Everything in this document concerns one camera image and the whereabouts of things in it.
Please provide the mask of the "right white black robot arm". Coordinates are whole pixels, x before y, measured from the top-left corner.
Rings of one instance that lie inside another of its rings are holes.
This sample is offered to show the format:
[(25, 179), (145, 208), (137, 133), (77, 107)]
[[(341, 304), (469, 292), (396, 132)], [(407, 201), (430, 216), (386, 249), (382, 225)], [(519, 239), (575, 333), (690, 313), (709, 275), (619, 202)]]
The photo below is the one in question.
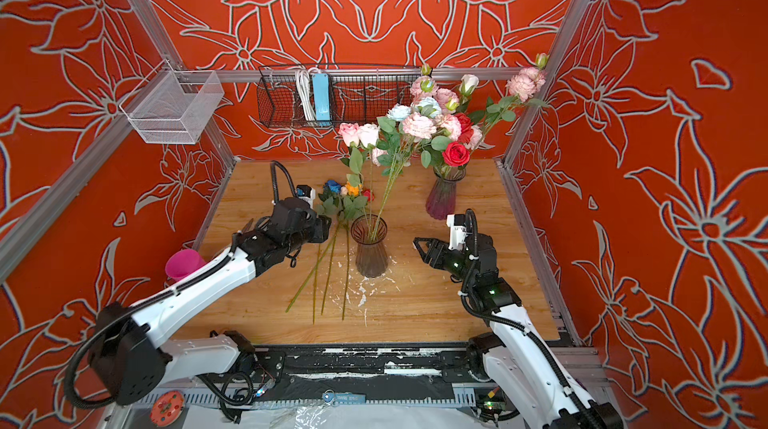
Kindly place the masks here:
[(559, 362), (501, 276), (491, 237), (451, 249), (445, 241), (416, 237), (422, 261), (461, 284), (464, 309), (490, 332), (470, 340), (470, 366), (503, 391), (530, 428), (621, 428), (614, 406), (599, 403)]

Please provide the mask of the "clear plastic wall bin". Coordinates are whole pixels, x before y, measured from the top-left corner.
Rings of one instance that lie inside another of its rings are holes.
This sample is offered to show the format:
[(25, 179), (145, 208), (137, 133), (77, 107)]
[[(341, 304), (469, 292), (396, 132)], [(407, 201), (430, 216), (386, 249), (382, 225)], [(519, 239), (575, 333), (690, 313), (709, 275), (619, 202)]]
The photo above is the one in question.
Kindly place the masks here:
[(195, 144), (224, 97), (215, 71), (181, 71), (156, 64), (118, 104), (148, 144)]

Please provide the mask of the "small magenta rose stem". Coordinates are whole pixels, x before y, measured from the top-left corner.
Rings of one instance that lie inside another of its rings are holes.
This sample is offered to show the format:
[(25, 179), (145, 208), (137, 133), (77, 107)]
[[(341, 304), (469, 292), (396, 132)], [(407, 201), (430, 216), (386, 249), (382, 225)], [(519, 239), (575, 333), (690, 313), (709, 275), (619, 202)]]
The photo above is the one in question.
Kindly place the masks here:
[(375, 196), (370, 188), (350, 184), (346, 184), (342, 188), (341, 195), (343, 210), (340, 216), (344, 220), (347, 247), (348, 250), (351, 250), (353, 223), (358, 218), (366, 217), (371, 213), (369, 206)]

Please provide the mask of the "white pink rose stem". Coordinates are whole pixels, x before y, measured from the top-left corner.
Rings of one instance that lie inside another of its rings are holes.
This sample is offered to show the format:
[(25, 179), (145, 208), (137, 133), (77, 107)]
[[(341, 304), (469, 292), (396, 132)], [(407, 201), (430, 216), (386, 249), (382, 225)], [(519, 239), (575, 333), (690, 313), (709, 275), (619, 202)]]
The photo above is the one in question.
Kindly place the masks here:
[(473, 94), (479, 85), (479, 78), (473, 74), (465, 74), (461, 78), (461, 82), (458, 86), (459, 94), (459, 107), (456, 112), (463, 112), (470, 117), (473, 123), (474, 134), (471, 141), (465, 144), (470, 151), (475, 151), (482, 141), (483, 134), (480, 128), (481, 123), (484, 121), (486, 114), (484, 110), (468, 111), (469, 103), (472, 100)]

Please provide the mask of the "pink double rose stem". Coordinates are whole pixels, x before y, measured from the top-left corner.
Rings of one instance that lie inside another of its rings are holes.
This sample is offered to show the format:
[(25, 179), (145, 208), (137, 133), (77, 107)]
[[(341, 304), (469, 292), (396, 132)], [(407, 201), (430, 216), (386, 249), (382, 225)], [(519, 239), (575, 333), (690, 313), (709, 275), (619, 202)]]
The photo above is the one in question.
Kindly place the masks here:
[(413, 110), (431, 119), (454, 114), (460, 106), (459, 96), (454, 91), (438, 85), (428, 64), (421, 66), (420, 76), (411, 84), (410, 93)]

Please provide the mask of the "large pink peony stem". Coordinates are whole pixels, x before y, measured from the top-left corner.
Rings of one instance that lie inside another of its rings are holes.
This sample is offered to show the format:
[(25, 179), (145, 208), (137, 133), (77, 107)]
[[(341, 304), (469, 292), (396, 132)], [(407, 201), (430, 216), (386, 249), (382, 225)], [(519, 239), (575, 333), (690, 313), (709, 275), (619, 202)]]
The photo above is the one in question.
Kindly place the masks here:
[(451, 141), (458, 141), (463, 132), (460, 119), (454, 114), (441, 115), (437, 125)]

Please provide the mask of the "single pink rose stem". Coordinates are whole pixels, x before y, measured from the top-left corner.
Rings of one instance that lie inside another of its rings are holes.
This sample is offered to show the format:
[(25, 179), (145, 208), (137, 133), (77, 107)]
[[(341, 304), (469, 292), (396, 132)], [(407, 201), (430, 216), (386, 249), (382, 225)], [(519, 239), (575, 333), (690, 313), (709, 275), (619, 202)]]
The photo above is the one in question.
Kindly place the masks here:
[(359, 178), (359, 174), (357, 173), (357, 170), (354, 167), (354, 163), (351, 156), (351, 153), (354, 151), (354, 147), (357, 142), (357, 131), (359, 127), (360, 126), (358, 124), (352, 124), (352, 123), (342, 123), (339, 126), (339, 134), (342, 136), (343, 142), (346, 144), (347, 148), (349, 149), (348, 163), (347, 163), (349, 173), (347, 174), (347, 182), (345, 183), (345, 185), (350, 184), (352, 186), (360, 186), (360, 185), (363, 186), (363, 176), (362, 178)]

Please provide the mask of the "blue rose stem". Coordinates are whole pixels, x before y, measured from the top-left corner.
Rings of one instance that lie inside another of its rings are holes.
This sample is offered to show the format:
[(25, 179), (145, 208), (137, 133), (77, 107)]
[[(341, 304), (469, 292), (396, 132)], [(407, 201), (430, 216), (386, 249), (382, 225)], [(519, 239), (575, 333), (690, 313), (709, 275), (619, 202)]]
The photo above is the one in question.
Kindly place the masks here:
[(342, 186), (334, 181), (327, 180), (321, 187), (320, 192), (317, 192), (317, 198), (314, 203), (313, 209), (319, 216), (325, 216), (325, 221), (329, 227), (324, 239), (319, 243), (315, 262), (308, 270), (306, 277), (296, 289), (295, 293), (289, 300), (289, 303), (285, 309), (285, 312), (289, 312), (300, 296), (305, 292), (308, 286), (311, 286), (312, 294), (312, 321), (316, 320), (317, 314), (317, 300), (318, 300), (318, 278), (321, 264), (328, 258), (328, 254), (333, 254), (331, 246), (335, 243), (335, 237), (337, 234), (333, 232), (331, 227), (339, 221), (338, 214), (340, 212), (341, 203), (341, 190)]

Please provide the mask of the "light blue box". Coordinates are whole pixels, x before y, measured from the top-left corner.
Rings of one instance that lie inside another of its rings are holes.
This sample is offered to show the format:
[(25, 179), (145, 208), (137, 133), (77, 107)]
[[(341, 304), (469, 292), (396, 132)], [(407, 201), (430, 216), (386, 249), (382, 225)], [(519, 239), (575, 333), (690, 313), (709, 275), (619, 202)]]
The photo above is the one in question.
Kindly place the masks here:
[(315, 118), (320, 126), (331, 124), (330, 79), (325, 73), (312, 76), (312, 88), (315, 105)]

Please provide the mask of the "pink plastic cup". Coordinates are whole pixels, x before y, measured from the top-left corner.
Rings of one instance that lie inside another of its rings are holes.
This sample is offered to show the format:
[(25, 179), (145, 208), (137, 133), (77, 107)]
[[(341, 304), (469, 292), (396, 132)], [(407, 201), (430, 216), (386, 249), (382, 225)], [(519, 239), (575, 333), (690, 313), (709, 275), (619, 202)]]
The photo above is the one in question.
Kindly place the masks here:
[(165, 264), (165, 274), (173, 281), (181, 281), (207, 264), (194, 249), (182, 249), (174, 253)]

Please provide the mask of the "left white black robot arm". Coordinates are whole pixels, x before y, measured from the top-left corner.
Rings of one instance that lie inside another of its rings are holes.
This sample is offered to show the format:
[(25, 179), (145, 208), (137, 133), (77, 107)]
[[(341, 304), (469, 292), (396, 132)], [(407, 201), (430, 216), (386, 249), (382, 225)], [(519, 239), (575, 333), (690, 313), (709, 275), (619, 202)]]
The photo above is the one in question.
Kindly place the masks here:
[(97, 317), (93, 335), (70, 359), (63, 379), (66, 399), (76, 408), (133, 404), (157, 386), (198, 378), (227, 404), (236, 399), (212, 378), (230, 374), (252, 382), (251, 343), (240, 333), (174, 340), (193, 317), (235, 288), (284, 261), (294, 262), (306, 244), (329, 236), (331, 220), (302, 198), (273, 205), (271, 215), (233, 233), (230, 245), (201, 269), (132, 304), (112, 303)]

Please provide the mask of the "purple ribbed glass vase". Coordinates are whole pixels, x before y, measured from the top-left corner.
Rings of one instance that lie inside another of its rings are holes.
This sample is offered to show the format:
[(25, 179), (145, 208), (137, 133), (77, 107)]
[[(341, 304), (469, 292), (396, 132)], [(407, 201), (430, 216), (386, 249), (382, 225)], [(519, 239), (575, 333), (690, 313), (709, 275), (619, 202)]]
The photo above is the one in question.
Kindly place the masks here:
[(433, 219), (445, 220), (455, 213), (457, 200), (457, 185), (466, 176), (464, 167), (446, 166), (444, 169), (433, 170), (436, 180), (427, 197), (425, 208)]

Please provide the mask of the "brown ribbed glass vase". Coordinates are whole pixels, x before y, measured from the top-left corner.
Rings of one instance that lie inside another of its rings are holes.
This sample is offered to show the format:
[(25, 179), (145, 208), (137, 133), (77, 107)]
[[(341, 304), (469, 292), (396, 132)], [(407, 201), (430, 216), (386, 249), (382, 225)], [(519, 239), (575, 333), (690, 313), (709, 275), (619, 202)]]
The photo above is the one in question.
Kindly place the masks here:
[(366, 278), (382, 276), (389, 264), (385, 247), (387, 223), (377, 215), (360, 216), (351, 226), (352, 239), (357, 244), (355, 264)]

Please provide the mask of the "orange rose stem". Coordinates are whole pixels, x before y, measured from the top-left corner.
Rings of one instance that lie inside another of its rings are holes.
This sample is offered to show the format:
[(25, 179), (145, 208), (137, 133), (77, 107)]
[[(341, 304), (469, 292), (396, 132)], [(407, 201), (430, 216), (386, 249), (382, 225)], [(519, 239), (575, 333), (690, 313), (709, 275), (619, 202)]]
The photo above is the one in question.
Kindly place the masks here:
[(320, 311), (321, 313), (325, 311), (331, 276), (336, 267), (336, 246), (339, 236), (342, 234), (346, 253), (344, 256), (343, 292), (341, 294), (341, 318), (345, 319), (351, 272), (351, 228), (352, 223), (365, 213), (368, 198), (363, 194), (361, 186), (353, 186), (350, 183), (341, 184), (331, 179), (325, 182), (319, 198), (318, 209), (320, 213), (330, 217), (332, 221), (328, 247), (321, 253), (321, 258), (325, 258), (328, 262), (328, 269)]

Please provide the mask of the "pink rose bunch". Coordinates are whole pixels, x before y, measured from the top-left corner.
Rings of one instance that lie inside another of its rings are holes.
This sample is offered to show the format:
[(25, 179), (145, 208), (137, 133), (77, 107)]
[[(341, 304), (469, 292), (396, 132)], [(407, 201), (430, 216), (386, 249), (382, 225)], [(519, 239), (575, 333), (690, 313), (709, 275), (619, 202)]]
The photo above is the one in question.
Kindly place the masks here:
[(366, 142), (360, 135), (368, 159), (385, 178), (378, 196), (375, 231), (383, 225), (385, 208), (404, 170), (416, 159), (424, 168), (443, 161), (441, 153), (453, 142), (447, 116), (450, 113), (445, 114), (434, 98), (425, 97), (408, 106), (397, 104), (379, 116), (372, 126), (375, 132)]

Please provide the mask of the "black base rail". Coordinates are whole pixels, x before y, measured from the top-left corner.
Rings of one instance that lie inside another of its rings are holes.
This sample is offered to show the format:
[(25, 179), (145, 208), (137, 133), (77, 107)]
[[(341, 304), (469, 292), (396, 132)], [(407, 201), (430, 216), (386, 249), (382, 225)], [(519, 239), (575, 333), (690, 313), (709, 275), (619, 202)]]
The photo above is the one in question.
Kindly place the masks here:
[(488, 384), (470, 367), (461, 342), (269, 345), (239, 357), (214, 374), (227, 392), (247, 388), (253, 401), (318, 399), (325, 393), (354, 393), (368, 401), (451, 399), (458, 387)]

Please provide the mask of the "red rose stem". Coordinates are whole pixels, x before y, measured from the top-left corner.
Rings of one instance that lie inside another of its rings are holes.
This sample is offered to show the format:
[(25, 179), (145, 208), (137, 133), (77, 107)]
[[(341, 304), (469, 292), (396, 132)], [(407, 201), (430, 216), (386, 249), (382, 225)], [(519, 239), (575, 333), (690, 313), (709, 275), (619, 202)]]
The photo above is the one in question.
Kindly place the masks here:
[(472, 120), (463, 112), (456, 112), (455, 117), (460, 124), (460, 135), (457, 141), (463, 144), (467, 144), (471, 141), (471, 138), (474, 134)]
[(464, 173), (471, 159), (471, 151), (465, 144), (450, 142), (444, 150), (428, 147), (421, 156), (423, 165), (432, 167), (438, 176), (455, 179)]

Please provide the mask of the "white cream rose stem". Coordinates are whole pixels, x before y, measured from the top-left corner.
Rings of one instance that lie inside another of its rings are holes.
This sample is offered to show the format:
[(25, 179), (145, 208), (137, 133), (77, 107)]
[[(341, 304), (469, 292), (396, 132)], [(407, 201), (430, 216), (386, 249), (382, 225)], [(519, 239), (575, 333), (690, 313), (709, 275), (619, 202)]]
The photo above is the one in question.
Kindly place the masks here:
[[(354, 167), (359, 174), (359, 178), (362, 178), (362, 169), (365, 159), (372, 154), (372, 151), (376, 148), (379, 139), (380, 128), (373, 123), (367, 123), (358, 128), (357, 142), (354, 147), (354, 151), (351, 153)], [(365, 228), (365, 241), (367, 243), (373, 243), (376, 236), (377, 229), (376, 224), (373, 222), (373, 214), (371, 209), (365, 210), (364, 215), (364, 228)]]

